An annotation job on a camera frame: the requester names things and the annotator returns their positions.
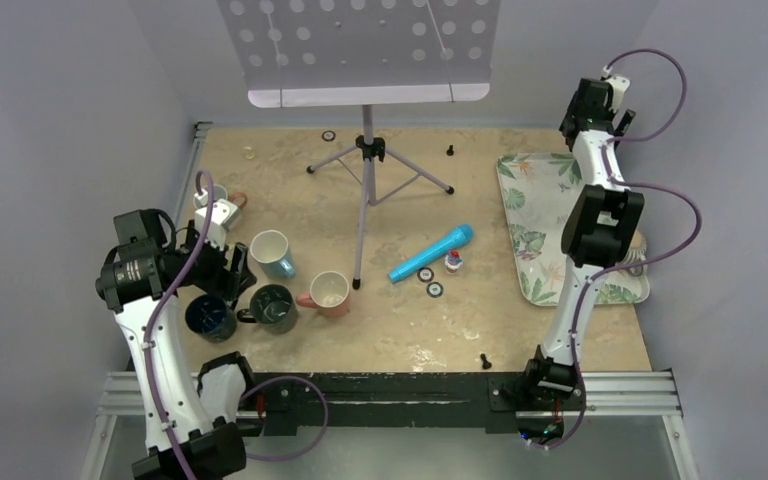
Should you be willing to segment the plain pink mug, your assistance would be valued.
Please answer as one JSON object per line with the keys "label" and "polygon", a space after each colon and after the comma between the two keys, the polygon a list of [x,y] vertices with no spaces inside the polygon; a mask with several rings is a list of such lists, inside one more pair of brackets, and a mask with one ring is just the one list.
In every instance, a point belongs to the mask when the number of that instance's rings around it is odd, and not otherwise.
{"label": "plain pink mug", "polygon": [[343,274],[325,271],[313,278],[308,292],[296,297],[296,304],[328,318],[340,318],[349,312],[350,293],[351,285]]}

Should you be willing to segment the textured salmon mug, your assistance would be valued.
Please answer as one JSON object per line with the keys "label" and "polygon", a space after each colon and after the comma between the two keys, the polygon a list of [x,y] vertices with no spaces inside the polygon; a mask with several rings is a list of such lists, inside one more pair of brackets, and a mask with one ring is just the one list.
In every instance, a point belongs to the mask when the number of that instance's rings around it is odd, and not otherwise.
{"label": "textured salmon mug", "polygon": [[[193,205],[196,209],[202,208],[207,205],[209,200],[209,194],[204,191],[203,193],[196,192],[193,195]],[[248,197],[243,192],[233,192],[229,193],[228,190],[220,185],[215,184],[213,187],[213,201],[219,202],[219,201],[225,201],[232,205],[234,205],[238,209],[244,208],[248,203]]]}

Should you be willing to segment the dark grey mug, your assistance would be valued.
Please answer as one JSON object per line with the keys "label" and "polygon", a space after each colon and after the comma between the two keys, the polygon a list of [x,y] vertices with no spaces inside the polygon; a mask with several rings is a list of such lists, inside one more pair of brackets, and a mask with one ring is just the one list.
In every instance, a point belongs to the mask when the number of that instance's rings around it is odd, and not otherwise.
{"label": "dark grey mug", "polygon": [[298,317],[293,294],[278,284],[259,288],[250,298],[249,306],[236,312],[239,322],[258,324],[274,335],[290,332],[297,325]]}

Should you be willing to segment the striped grey white mug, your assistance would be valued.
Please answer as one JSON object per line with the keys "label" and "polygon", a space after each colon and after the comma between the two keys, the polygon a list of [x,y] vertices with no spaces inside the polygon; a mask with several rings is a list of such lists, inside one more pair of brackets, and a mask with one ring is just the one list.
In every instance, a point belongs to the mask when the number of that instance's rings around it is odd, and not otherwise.
{"label": "striped grey white mug", "polygon": [[647,271],[647,266],[643,265],[646,260],[647,241],[640,230],[636,230],[632,236],[629,248],[625,257],[620,262],[625,266],[625,272],[633,277],[640,277]]}

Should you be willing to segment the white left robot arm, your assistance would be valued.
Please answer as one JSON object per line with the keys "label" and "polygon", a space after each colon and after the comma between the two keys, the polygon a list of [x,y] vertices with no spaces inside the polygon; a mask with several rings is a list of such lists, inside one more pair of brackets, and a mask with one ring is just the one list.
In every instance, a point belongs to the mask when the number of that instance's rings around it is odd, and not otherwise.
{"label": "white left robot arm", "polygon": [[247,465],[237,410],[257,399],[246,358],[232,352],[206,362],[194,376],[178,332],[177,290],[195,286],[216,301],[218,320],[257,278],[248,248],[212,245],[207,225],[189,223],[175,246],[169,215],[159,209],[115,217],[118,245],[104,260],[95,289],[127,342],[142,395],[144,458],[136,479],[222,479]]}

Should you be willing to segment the light blue mug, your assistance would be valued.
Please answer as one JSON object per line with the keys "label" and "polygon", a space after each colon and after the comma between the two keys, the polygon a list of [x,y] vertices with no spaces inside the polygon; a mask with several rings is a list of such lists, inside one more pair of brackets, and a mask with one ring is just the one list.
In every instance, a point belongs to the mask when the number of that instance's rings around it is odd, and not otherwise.
{"label": "light blue mug", "polygon": [[294,278],[296,275],[289,240],[278,230],[265,230],[255,235],[250,254],[270,279]]}

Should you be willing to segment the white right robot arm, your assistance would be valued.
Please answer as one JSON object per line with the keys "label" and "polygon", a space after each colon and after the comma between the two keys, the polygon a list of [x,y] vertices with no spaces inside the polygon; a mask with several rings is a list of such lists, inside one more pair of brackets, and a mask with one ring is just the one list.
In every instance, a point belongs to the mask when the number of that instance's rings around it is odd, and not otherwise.
{"label": "white right robot arm", "polygon": [[645,204],[642,194],[613,182],[616,157],[602,152],[635,117],[627,111],[615,118],[629,86],[613,74],[581,80],[559,127],[579,166],[582,190],[561,235],[566,271],[557,310],[521,381],[524,399],[536,407],[582,391],[579,361],[590,316],[609,268],[629,250]]}

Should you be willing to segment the navy blue mug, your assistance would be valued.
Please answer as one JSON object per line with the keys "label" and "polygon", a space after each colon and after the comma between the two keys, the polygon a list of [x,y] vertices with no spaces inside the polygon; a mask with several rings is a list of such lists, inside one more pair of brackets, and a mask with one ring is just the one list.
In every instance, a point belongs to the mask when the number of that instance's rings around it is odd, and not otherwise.
{"label": "navy blue mug", "polygon": [[192,333],[211,343],[227,341],[236,332],[237,321],[218,296],[204,294],[192,300],[185,309],[184,319]]}

